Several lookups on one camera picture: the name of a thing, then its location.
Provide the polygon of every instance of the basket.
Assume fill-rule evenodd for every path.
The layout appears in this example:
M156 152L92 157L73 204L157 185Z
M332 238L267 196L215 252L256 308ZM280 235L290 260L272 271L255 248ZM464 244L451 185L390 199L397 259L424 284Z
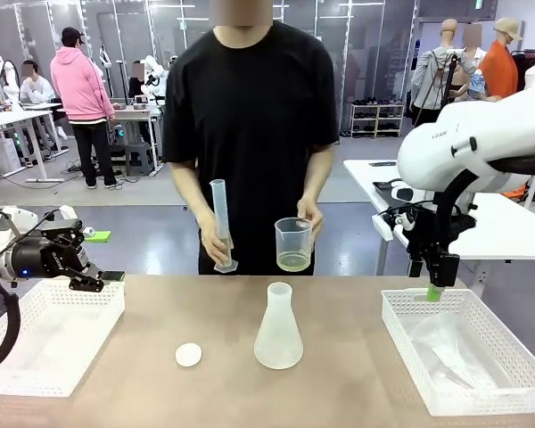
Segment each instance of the basket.
M535 357L470 290L446 290L440 302L426 289L383 291L383 322L432 416L535 413ZM472 343L505 374L495 388L440 388L409 336L409 326L440 313L456 314Z
M125 309L123 283L74 292L44 280L20 300L21 333L0 365L0 394L69 397ZM0 343L7 326L0 317Z

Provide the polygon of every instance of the stool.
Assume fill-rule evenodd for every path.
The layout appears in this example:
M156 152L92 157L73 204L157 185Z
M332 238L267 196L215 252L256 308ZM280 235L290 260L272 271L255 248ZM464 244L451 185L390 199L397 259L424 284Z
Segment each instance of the stool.
M140 165L131 165L131 155L138 154ZM147 143L125 145L125 171L128 176L148 176L154 169L150 147Z

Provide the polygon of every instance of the white flask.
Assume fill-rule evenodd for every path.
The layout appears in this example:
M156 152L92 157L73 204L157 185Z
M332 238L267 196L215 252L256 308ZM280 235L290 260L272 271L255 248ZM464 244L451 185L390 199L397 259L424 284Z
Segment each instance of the white flask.
M299 363L303 342L292 310L292 287L273 283L267 288L267 308L254 344L258 361L283 370Z

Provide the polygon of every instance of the gray jacket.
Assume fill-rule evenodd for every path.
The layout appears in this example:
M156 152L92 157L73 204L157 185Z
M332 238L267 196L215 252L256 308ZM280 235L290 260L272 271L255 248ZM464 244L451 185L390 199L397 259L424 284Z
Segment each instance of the gray jacket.
M425 52L416 65L412 77L411 103L419 109L439 110L441 108L451 59L451 55L447 55L448 49L453 48L440 46ZM457 58L464 72L470 77L473 76L476 68L467 54L459 53Z

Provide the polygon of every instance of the shoe rack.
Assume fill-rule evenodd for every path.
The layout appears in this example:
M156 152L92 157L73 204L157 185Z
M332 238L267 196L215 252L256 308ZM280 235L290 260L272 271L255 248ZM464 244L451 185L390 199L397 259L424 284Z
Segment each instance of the shoe rack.
M354 102L350 105L350 136L400 136L405 105L402 102Z

